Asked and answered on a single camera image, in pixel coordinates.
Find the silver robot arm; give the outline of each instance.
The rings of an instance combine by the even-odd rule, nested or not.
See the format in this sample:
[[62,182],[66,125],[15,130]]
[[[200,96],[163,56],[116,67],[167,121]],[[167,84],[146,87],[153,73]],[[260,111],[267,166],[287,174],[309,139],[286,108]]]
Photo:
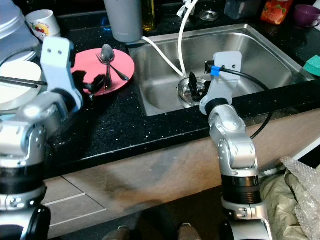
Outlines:
[[0,122],[1,239],[47,239],[51,214],[41,205],[46,142],[83,105],[71,75],[72,50],[65,38],[45,38],[40,62],[48,91]]
[[[239,52],[219,52],[213,60],[217,67],[236,66],[239,71],[241,57]],[[221,238],[272,240],[266,204],[260,195],[256,149],[246,134],[245,122],[230,105],[238,80],[230,73],[214,77],[199,105],[201,112],[209,115],[210,136],[219,155],[222,207],[228,219]]]

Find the red package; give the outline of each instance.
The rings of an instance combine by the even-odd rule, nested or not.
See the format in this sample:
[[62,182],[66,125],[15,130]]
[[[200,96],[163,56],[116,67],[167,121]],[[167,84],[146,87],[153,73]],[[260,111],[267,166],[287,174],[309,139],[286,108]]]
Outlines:
[[286,18],[294,0],[268,0],[264,6],[261,20],[280,25]]

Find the black countertop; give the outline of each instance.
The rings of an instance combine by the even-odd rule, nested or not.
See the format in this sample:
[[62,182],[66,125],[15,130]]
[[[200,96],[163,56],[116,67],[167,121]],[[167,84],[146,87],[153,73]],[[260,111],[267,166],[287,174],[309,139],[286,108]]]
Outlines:
[[[174,14],[179,7],[169,4],[166,13],[158,19],[156,30],[145,33],[155,36],[179,32],[181,20]],[[101,48],[109,44],[128,52],[123,43],[116,41],[106,20],[105,12],[67,16],[59,19],[64,37],[74,43],[75,50]],[[248,23],[283,50],[298,64],[320,53],[320,31],[296,28],[291,16],[280,26],[250,18],[231,20],[221,13],[215,22],[191,20],[185,31]],[[197,140],[209,136],[206,116],[198,107],[145,116],[140,107],[135,79],[118,91],[87,102],[84,108],[49,141],[46,177],[72,173],[110,163],[153,150]],[[269,111],[273,119],[302,113],[320,107],[320,80],[280,87],[233,99],[233,106],[247,126],[262,123]]]

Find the stainless steel sink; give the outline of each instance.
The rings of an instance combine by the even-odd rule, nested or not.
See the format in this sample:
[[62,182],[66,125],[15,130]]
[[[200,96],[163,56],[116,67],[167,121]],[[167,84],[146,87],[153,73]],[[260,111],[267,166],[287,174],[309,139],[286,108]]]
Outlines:
[[[178,59],[178,34],[151,37],[164,54],[180,68]],[[177,93],[182,80],[159,56],[154,48],[140,41],[127,46],[135,63],[135,81],[138,84],[141,106],[147,116],[154,116],[183,109]],[[214,53],[240,51],[241,71],[250,74],[274,89],[314,78],[273,45],[269,40],[247,24],[237,24],[210,29],[189,31],[183,34],[182,53],[187,76],[193,72],[197,78],[210,80],[204,74],[206,60]],[[233,97],[262,91],[242,78]]]

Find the white cable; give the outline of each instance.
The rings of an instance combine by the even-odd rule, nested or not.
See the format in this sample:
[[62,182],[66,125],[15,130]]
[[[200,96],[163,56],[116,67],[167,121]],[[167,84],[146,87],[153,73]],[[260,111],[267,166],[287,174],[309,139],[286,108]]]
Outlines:
[[170,67],[173,68],[173,70],[176,71],[177,74],[179,74],[181,77],[186,77],[187,73],[186,73],[186,68],[185,68],[185,64],[184,64],[184,58],[182,55],[182,36],[184,33],[184,29],[188,20],[188,17],[191,13],[191,11],[193,10],[193,8],[195,7],[195,5],[197,4],[199,0],[193,0],[193,2],[191,3],[190,7],[188,8],[188,10],[185,13],[185,16],[182,20],[181,23],[181,27],[180,27],[180,32],[179,32],[179,36],[178,36],[178,57],[179,57],[179,62],[180,62],[180,66],[181,66],[181,70],[180,71],[166,56],[165,54],[160,50],[160,48],[153,42],[151,41],[151,39],[147,38],[146,36],[142,36],[142,40],[146,41],[147,43],[151,44],[154,49],[160,54],[160,56],[170,65]]

